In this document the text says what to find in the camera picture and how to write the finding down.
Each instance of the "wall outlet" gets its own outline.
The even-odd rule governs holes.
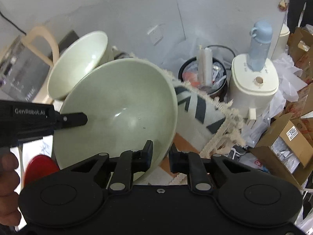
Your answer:
[[[156,25],[154,28],[149,30],[147,34],[149,35],[150,40],[153,43],[153,45],[157,45],[157,43],[159,43],[159,41],[162,40],[163,38],[159,25]]]

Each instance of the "bowl rim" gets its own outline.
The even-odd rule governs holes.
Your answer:
[[[61,61],[63,60],[63,57],[69,52],[70,49],[72,49],[74,46],[76,46],[78,43],[84,41],[85,39],[89,38],[90,36],[92,35],[103,35],[105,38],[106,38],[106,45],[104,47],[104,50],[103,52],[101,53],[101,55],[99,56],[99,58],[97,60],[95,60],[95,63],[94,65],[92,66],[91,70],[93,70],[94,68],[97,67],[97,64],[100,62],[101,58],[104,56],[104,53],[108,47],[108,36],[107,34],[104,32],[104,31],[93,31],[93,32],[90,32],[88,34],[85,34],[84,36],[80,37],[78,40],[76,40],[75,42],[73,42],[63,53],[62,55],[59,57],[59,59],[56,61],[56,63],[53,65],[52,67],[52,70],[49,74],[49,77],[48,77],[48,82],[47,82],[47,93],[49,95],[50,98],[52,98],[53,100],[63,100],[74,88],[74,86],[69,90],[67,91],[65,94],[63,95],[58,95],[58,96],[51,96],[50,92],[49,92],[49,85],[50,85],[50,79],[51,79],[51,76],[53,75],[53,72],[55,70],[57,70],[56,68],[58,67],[58,65],[61,63]]]
[[[76,86],[73,88],[73,90],[68,94],[68,96],[66,97],[62,107],[61,107],[61,110],[60,110],[60,113],[62,114],[62,111],[63,111],[63,108],[66,104],[66,102],[68,102],[68,99],[69,97],[72,95],[72,93],[74,92],[74,89],[83,82],[83,80],[85,78],[87,78],[89,75],[91,75],[92,73],[96,73],[97,70],[101,70],[101,68],[103,67],[106,67],[106,66],[113,66],[115,64],[119,64],[119,63],[123,63],[123,62],[126,62],[126,61],[135,61],[135,62],[139,62],[141,64],[145,64],[145,65],[148,65],[150,67],[153,67],[163,78],[164,80],[166,81],[167,85],[168,85],[168,88],[170,90],[170,93],[171,93],[171,96],[172,96],[172,101],[173,101],[173,111],[174,111],[174,121],[173,121],[173,128],[172,128],[172,132],[170,134],[170,137],[169,137],[169,140],[166,142],[166,145],[168,146],[167,149],[164,150],[164,153],[161,153],[157,159],[155,160],[155,164],[153,166],[151,166],[150,169],[148,169],[147,172],[145,172],[143,175],[141,175],[137,180],[136,180],[136,183],[141,183],[143,182],[151,173],[152,171],[161,163],[161,161],[164,159],[164,157],[166,156],[167,152],[168,152],[168,149],[172,146],[172,143],[173,143],[173,139],[174,139],[174,136],[176,134],[176,126],[177,126],[177,119],[178,119],[178,105],[177,105],[177,96],[176,96],[176,92],[175,92],[175,88],[171,82],[171,79],[170,77],[168,77],[165,72],[160,69],[157,65],[147,61],[147,60],[143,60],[143,59],[138,59],[138,58],[124,58],[124,59],[118,59],[118,60],[113,60],[113,61],[110,61],[110,62],[107,62],[99,67],[97,67],[95,70],[92,70],[90,73],[88,73],[87,75],[85,75],[77,84]]]

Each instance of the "human hand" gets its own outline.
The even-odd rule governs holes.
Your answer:
[[[13,153],[9,153],[2,156],[0,162],[3,167],[0,172],[0,223],[17,226],[22,217],[18,211],[18,194],[14,192],[20,183],[20,177],[15,171],[18,160]]]

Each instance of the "blue bottle cap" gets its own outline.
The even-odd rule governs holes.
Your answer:
[[[254,27],[250,31],[250,35],[257,42],[268,44],[272,41],[273,29],[267,21],[260,20],[254,24]]]

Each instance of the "transparent cylinder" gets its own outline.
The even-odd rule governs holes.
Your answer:
[[[260,43],[251,38],[247,64],[253,71],[261,71],[265,65],[271,43]]]

